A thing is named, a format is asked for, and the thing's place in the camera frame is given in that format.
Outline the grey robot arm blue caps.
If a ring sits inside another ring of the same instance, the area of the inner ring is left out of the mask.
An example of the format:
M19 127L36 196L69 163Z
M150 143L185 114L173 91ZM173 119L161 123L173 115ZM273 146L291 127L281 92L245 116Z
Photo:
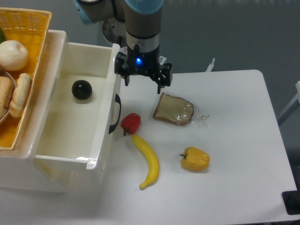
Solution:
M171 63L160 63L162 0L75 0L85 24L103 21L105 38L127 48L118 52L114 72L129 84L131 75L149 77L157 93L172 82Z

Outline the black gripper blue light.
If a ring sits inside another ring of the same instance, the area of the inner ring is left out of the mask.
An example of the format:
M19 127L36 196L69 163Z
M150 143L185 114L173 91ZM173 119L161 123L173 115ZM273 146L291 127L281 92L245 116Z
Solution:
M127 52L118 52L114 62L114 72L120 75L129 85L129 76L143 75L151 79L157 79L157 94L165 86L171 86L173 79L172 63L160 64L159 46L155 49L146 51L142 46L135 44L133 48L127 47Z

